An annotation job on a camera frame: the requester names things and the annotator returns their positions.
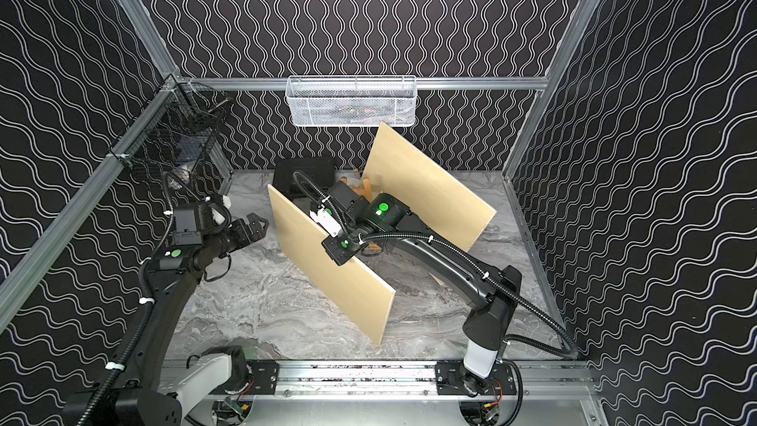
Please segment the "plywood board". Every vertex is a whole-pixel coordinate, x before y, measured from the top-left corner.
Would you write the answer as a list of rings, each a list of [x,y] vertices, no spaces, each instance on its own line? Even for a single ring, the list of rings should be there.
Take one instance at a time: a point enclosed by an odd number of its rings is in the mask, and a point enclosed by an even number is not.
[[[388,193],[466,252],[496,210],[387,124],[378,128],[363,172],[374,193]]]
[[[321,245],[327,232],[273,185],[268,193],[284,256],[366,337],[381,344],[395,289],[358,258],[336,264]]]

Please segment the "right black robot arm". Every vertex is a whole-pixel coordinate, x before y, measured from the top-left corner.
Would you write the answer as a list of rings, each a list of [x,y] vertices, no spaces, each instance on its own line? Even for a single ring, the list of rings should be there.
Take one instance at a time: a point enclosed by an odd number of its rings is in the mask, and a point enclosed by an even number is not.
[[[373,201],[345,183],[322,189],[305,172],[293,171],[299,190],[337,225],[321,242],[329,258],[341,266],[375,244],[413,258],[433,276],[451,285],[470,308],[463,323],[468,339],[459,368],[459,382],[468,396],[484,392],[504,343],[522,343],[562,359],[579,358],[579,347],[558,321],[520,295],[522,274],[512,267],[498,268],[471,256],[428,226],[417,213],[391,194]],[[533,313],[563,341],[562,348],[508,333],[516,309]]]

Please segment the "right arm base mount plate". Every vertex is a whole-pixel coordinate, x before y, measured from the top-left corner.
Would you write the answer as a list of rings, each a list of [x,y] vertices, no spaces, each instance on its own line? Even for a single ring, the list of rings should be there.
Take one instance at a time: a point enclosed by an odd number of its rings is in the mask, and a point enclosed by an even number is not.
[[[516,378],[513,369],[496,363],[485,378],[468,372],[462,361],[440,361],[435,366],[435,380],[439,396],[514,396]]]

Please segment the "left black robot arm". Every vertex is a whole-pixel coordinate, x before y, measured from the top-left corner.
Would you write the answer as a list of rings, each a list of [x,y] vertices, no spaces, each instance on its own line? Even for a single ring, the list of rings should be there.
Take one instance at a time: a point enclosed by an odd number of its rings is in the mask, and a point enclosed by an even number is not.
[[[232,216],[217,193],[170,206],[168,241],[138,271],[139,307],[94,388],[69,396],[67,425],[179,425],[178,394],[158,391],[173,331],[207,267],[265,238],[269,223],[250,213]]]

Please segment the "wooden easel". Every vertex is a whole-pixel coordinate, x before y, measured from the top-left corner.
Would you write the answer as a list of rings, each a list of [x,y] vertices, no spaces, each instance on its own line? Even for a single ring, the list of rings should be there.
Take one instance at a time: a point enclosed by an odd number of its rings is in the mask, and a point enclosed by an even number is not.
[[[369,202],[372,202],[374,200],[374,191],[373,187],[371,185],[370,180],[367,177],[364,177],[364,179],[349,179],[348,185],[355,191],[359,196],[364,197],[364,199],[368,200]]]

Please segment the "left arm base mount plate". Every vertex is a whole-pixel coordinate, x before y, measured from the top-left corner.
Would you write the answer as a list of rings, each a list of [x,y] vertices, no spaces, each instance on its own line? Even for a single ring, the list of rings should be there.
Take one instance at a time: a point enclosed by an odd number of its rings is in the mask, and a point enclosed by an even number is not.
[[[230,378],[228,386],[221,391],[230,396],[272,396],[276,393],[280,373],[280,364],[273,360],[248,360],[246,370]]]

